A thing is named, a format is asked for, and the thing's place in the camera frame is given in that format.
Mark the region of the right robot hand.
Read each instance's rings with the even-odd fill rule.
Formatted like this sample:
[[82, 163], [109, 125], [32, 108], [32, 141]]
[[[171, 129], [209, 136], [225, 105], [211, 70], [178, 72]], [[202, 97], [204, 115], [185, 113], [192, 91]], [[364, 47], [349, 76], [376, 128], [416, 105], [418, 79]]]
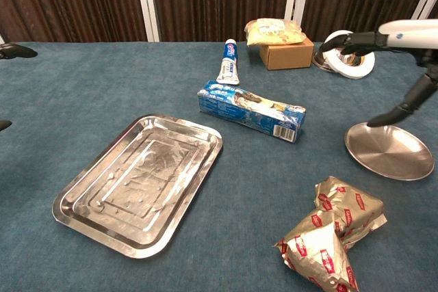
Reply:
[[343, 33], [327, 40], [319, 52], [340, 48], [341, 54], [363, 56], [376, 51], [411, 54], [426, 72], [406, 93], [401, 104], [367, 123], [383, 127], [403, 121], [437, 91], [437, 20], [397, 20], [382, 24], [376, 31]]

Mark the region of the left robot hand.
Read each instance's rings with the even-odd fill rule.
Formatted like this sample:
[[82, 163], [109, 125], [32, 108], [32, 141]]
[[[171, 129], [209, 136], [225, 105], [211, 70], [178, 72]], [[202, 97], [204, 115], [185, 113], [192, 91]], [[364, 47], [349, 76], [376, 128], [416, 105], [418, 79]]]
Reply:
[[38, 53], [31, 48], [14, 43], [3, 43], [0, 45], [0, 59], [14, 59], [16, 57], [32, 58]]

